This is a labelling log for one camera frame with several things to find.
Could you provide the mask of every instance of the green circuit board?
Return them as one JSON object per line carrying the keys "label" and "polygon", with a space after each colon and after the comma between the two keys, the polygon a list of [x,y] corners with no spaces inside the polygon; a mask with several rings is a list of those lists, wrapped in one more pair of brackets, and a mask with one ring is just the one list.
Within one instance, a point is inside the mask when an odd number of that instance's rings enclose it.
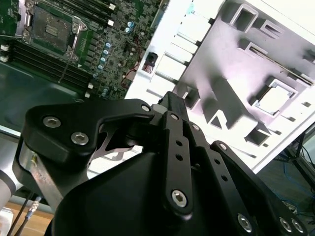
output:
{"label": "green circuit board", "polygon": [[[27,58],[32,59],[36,55],[33,50],[38,50],[42,54],[36,62],[44,63],[42,58],[45,58],[47,68],[55,60],[65,68],[69,64],[61,85],[84,92],[87,83],[77,81],[74,75],[80,74],[79,70],[93,84],[93,89],[88,90],[92,97],[110,100],[125,97],[132,79],[124,75],[140,62],[150,44],[155,31],[152,25],[155,26],[153,22],[161,3],[161,0],[39,0],[28,12],[30,25],[25,26],[19,37],[16,32],[25,11],[21,0],[2,1],[0,40],[19,43],[11,50],[9,63],[33,73],[36,63],[29,66]],[[75,32],[73,25],[78,21],[84,29]],[[36,74],[53,77],[48,69],[38,69]]]}

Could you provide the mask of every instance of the gray surface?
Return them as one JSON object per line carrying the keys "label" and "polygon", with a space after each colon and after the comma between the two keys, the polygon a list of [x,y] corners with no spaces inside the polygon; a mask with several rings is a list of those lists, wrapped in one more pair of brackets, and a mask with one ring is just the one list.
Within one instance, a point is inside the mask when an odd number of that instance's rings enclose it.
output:
{"label": "gray surface", "polygon": [[27,110],[49,104],[73,103],[78,95],[39,77],[0,63],[0,125],[21,131]]}
{"label": "gray surface", "polygon": [[17,140],[12,139],[6,135],[0,134],[0,170],[5,172],[15,183],[16,189],[19,189],[22,187],[22,185],[18,182],[12,170],[12,163],[17,146],[18,146]]}
{"label": "gray surface", "polygon": [[[299,93],[306,88],[288,78],[287,72],[271,62],[251,57],[249,53],[239,49],[240,43],[244,39],[253,42],[258,47],[267,51],[267,55],[283,66],[296,70],[315,78],[315,66],[303,59],[308,51],[315,49],[315,46],[291,32],[286,27],[275,22],[272,18],[260,10],[247,3],[258,12],[258,19],[267,19],[283,31],[279,39],[268,36],[260,29],[252,26],[247,33],[237,30],[235,27],[222,21],[222,17],[230,15],[230,3],[244,3],[242,0],[227,1],[220,11],[215,23],[204,38],[202,45],[192,59],[189,67],[177,84],[175,91],[181,86],[189,86],[199,90],[201,102],[194,112],[202,114],[203,109],[208,106],[209,101],[215,100],[212,84],[217,79],[227,79],[246,109],[263,124],[270,124],[274,119],[259,109],[250,105],[253,99],[264,88],[266,81],[270,77],[276,77],[286,83]],[[281,111],[289,106],[287,102]]]}
{"label": "gray surface", "polygon": [[0,209],[2,209],[11,198],[11,191],[8,185],[6,185],[6,183],[4,183],[2,179],[0,179],[0,192]]}

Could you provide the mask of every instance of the rectangular cutout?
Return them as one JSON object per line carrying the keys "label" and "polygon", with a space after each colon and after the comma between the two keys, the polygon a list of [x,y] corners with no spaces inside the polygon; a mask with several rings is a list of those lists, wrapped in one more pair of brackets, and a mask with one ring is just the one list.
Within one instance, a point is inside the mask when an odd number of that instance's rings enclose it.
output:
{"label": "rectangular cutout", "polygon": [[244,50],[244,52],[252,58],[265,59],[266,55],[268,54],[267,51],[263,50],[262,48],[245,38],[242,38],[239,41],[239,49]]}
{"label": "rectangular cutout", "polygon": [[278,30],[273,28],[271,25],[266,25],[265,29],[270,31],[272,34],[276,35],[277,37],[280,37],[280,35],[281,35],[281,32],[279,32]]}
{"label": "rectangular cutout", "polygon": [[245,137],[246,142],[252,143],[256,146],[261,146],[267,139],[269,135],[266,135],[257,129],[253,129],[247,137]]}
{"label": "rectangular cutout", "polygon": [[246,4],[227,4],[225,11],[223,20],[244,33],[250,30],[258,17],[258,12]]}
{"label": "rectangular cutout", "polygon": [[233,26],[239,31],[245,31],[248,28],[253,18],[254,18],[254,14],[247,11],[246,9],[241,9]]}
{"label": "rectangular cutout", "polygon": [[281,34],[284,33],[282,28],[269,20],[257,19],[254,23],[254,27],[273,39],[279,39]]}
{"label": "rectangular cutout", "polygon": [[311,106],[311,103],[304,102],[303,105],[306,106],[306,107],[310,107],[310,106]]}

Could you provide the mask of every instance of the capacitor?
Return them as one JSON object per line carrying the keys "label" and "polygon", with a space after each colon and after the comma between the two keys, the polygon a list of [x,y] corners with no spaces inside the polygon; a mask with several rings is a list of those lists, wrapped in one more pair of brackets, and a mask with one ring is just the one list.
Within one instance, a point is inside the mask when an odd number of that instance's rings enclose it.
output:
{"label": "capacitor", "polygon": [[130,29],[129,27],[127,27],[127,28],[125,29],[125,32],[126,32],[126,33],[130,33],[130,32],[131,32],[131,29]]}
{"label": "capacitor", "polygon": [[103,89],[103,93],[105,93],[106,95],[109,93],[109,87],[105,87],[104,89]]}
{"label": "capacitor", "polygon": [[134,27],[134,22],[133,21],[129,21],[127,23],[128,27],[133,28]]}

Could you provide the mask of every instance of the mounting hole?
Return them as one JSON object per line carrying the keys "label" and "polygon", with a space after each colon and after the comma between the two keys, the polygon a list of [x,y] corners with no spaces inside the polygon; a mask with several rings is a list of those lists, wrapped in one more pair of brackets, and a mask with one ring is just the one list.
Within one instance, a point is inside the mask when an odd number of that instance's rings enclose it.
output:
{"label": "mounting hole", "polygon": [[222,178],[225,182],[227,182],[227,177],[226,177],[226,176],[221,176],[221,178]]}
{"label": "mounting hole", "polygon": [[181,143],[181,142],[179,142],[178,140],[176,141],[176,144],[178,145],[178,146],[182,146],[183,144]]}
{"label": "mounting hole", "polygon": [[179,161],[182,161],[183,157],[180,154],[176,154],[176,159],[179,160]]}

